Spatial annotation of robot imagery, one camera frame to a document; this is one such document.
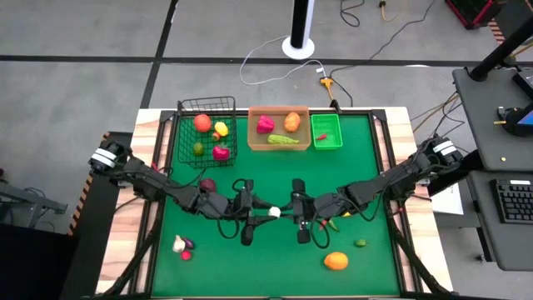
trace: gray concrete floor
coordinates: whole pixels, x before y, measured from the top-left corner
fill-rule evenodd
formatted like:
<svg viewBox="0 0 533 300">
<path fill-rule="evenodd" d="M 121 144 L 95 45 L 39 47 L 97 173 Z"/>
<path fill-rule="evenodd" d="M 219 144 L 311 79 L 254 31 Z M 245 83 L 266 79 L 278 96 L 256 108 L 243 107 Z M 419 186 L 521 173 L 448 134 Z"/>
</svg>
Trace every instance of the gray concrete floor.
<svg viewBox="0 0 533 300">
<path fill-rule="evenodd" d="M 170 0 L 47 0 L 0 2 L 0 55 L 153 56 Z M 387 5 L 390 13 L 398 2 Z M 420 18 L 429 0 L 409 1 L 395 22 L 380 21 L 377 0 L 356 10 L 361 27 L 338 16 L 338 1 L 317 0 L 312 38 L 317 58 L 370 57 L 404 22 Z M 286 0 L 180 0 L 165 55 L 243 57 L 268 39 L 289 33 L 291 2 Z M 443 1 L 426 22 L 409 26 L 379 59 L 479 60 L 496 46 L 487 28 L 467 32 Z M 281 58 L 280 45 L 258 57 Z M 150 64 L 0 62 L 0 168 L 21 188 L 41 188 L 69 204 L 67 214 L 42 220 L 64 233 L 87 176 L 87 160 L 106 131 L 133 130 Z M 294 66 L 247 66 L 243 76 L 258 81 L 285 74 Z M 330 71 L 333 66 L 325 66 Z M 258 104 L 327 106 L 314 67 L 283 81 L 245 86 L 237 65 L 163 64 L 150 108 L 174 108 L 176 101 L 232 95 L 239 107 Z M 444 102 L 454 91 L 449 67 L 355 67 L 336 73 L 354 106 L 406 106 L 412 117 Z M 343 106 L 348 99 L 334 89 Z M 461 108 L 452 117 L 466 120 Z M 418 142 L 436 126 L 431 118 L 416 132 Z M 454 126 L 446 121 L 440 133 Z M 468 125 L 449 137 L 471 151 Z M 16 215 L 16 222 L 24 216 Z M 52 230 L 47 224 L 38 228 Z M 474 263 L 481 252 L 475 231 L 441 230 L 455 290 L 472 296 L 528 298 L 530 272 L 502 272 L 491 263 Z"/>
</svg>

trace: green lime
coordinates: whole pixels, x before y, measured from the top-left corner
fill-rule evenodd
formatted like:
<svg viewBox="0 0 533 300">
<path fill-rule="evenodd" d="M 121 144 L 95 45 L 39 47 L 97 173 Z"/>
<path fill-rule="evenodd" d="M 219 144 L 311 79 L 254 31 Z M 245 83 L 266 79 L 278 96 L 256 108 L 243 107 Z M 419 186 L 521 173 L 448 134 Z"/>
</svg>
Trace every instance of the green lime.
<svg viewBox="0 0 533 300">
<path fill-rule="evenodd" d="M 192 152 L 196 156 L 202 156 L 203 155 L 203 145 L 201 142 L 197 142 L 192 146 Z"/>
<path fill-rule="evenodd" d="M 365 240 L 359 240 L 359 241 L 356 241 L 354 242 L 356 244 L 356 246 L 358 246 L 359 248 L 363 248 L 366 246 L 366 241 Z"/>
</svg>

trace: green plastic basket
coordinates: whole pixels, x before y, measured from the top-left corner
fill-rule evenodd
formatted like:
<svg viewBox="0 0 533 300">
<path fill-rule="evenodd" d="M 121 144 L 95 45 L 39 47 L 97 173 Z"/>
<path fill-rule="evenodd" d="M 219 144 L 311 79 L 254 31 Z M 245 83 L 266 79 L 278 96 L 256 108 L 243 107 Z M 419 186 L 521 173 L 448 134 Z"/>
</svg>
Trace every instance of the green plastic basket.
<svg viewBox="0 0 533 300">
<path fill-rule="evenodd" d="M 313 130 L 313 145 L 316 150 L 335 150 L 342 147 L 341 124 L 339 115 L 332 114 L 313 114 L 311 115 L 311 128 Z M 327 137 L 317 141 L 316 138 L 322 134 Z"/>
</svg>

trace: keyboard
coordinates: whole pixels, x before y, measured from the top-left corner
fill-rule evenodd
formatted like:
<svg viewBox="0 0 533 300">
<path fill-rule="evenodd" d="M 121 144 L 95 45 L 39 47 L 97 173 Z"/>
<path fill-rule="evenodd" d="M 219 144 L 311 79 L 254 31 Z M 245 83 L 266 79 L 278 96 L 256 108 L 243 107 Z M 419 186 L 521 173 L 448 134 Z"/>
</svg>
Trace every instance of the keyboard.
<svg viewBox="0 0 533 300">
<path fill-rule="evenodd" d="M 533 224 L 533 185 L 525 180 L 491 180 L 502 223 Z"/>
</svg>

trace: wire basket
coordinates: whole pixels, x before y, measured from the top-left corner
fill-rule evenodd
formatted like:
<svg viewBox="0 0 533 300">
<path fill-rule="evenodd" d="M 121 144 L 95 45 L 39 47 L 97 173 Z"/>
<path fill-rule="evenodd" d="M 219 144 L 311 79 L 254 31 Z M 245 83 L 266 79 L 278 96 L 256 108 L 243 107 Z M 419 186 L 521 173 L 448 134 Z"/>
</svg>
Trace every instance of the wire basket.
<svg viewBox="0 0 533 300">
<path fill-rule="evenodd" d="M 205 113 L 211 119 L 212 127 L 208 132 L 198 132 L 194 127 L 194 117 Z M 237 157 L 237 120 L 235 98 L 230 96 L 187 99 L 177 102 L 177 161 L 193 168 L 213 168 L 232 166 Z M 219 141 L 212 134 L 217 122 L 226 124 L 228 134 Z M 203 155 L 196 156 L 192 151 L 195 143 L 202 143 Z M 223 145 L 230 150 L 226 161 L 216 161 L 212 156 L 215 146 Z"/>
</svg>

